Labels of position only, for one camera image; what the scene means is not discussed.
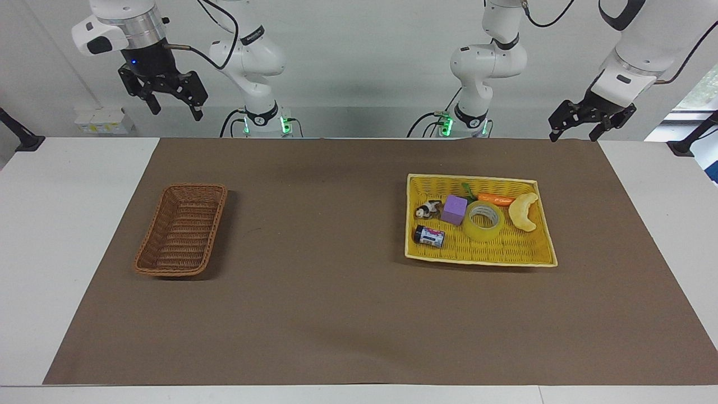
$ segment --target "tape roll inner core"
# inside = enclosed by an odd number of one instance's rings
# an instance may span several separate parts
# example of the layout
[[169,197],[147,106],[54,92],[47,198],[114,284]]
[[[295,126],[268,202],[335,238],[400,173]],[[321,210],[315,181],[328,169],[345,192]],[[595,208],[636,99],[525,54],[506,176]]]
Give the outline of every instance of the tape roll inner core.
[[471,211],[469,212],[469,217],[473,218],[476,215],[484,216],[485,218],[489,219],[491,221],[491,227],[484,227],[479,224],[476,224],[476,226],[480,227],[484,230],[491,230],[494,229],[499,224],[499,217],[496,211],[491,209],[489,206],[486,205],[479,205],[475,206]]

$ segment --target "battery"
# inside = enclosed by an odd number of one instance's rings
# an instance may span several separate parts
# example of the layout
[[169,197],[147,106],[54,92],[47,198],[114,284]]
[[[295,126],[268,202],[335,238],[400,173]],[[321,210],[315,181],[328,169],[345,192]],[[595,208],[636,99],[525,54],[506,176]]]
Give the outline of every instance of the battery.
[[414,231],[414,242],[426,244],[436,248],[442,248],[446,234],[441,230],[430,229],[425,226],[417,226]]

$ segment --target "brown wicker basket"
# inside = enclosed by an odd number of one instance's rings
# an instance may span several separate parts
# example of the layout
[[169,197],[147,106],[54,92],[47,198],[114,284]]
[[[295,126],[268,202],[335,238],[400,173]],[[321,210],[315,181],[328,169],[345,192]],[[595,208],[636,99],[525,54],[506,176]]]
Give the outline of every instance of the brown wicker basket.
[[227,188],[174,184],[164,189],[134,269],[151,276],[192,276],[207,268]]

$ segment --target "blue object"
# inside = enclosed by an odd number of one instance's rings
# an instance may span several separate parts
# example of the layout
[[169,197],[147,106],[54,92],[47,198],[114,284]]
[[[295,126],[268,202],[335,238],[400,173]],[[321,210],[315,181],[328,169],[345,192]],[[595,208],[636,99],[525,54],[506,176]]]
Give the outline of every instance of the blue object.
[[715,182],[718,183],[718,161],[714,162],[706,169],[706,174]]

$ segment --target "basket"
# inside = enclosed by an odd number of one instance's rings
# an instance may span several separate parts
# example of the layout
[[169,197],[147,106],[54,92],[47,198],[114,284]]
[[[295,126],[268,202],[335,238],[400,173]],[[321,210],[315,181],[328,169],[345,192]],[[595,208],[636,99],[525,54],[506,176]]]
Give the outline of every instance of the basket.
[[[466,236],[460,226],[439,219],[418,219],[414,212],[429,200],[444,201],[448,195],[466,196],[462,183],[468,183],[476,193],[494,193],[517,197],[534,192],[538,200],[528,210],[528,218],[536,230],[528,233],[511,223],[508,207],[499,208],[506,217],[499,235],[489,242],[476,242]],[[413,240],[417,225],[446,233],[442,248],[417,244]],[[465,265],[497,265],[505,267],[555,267],[558,265],[544,206],[536,181],[510,178],[467,177],[457,175],[409,174],[406,180],[406,241],[404,255],[431,262],[451,262]]]
[[165,188],[135,257],[135,271],[162,277],[204,271],[226,201],[224,185],[174,184]]

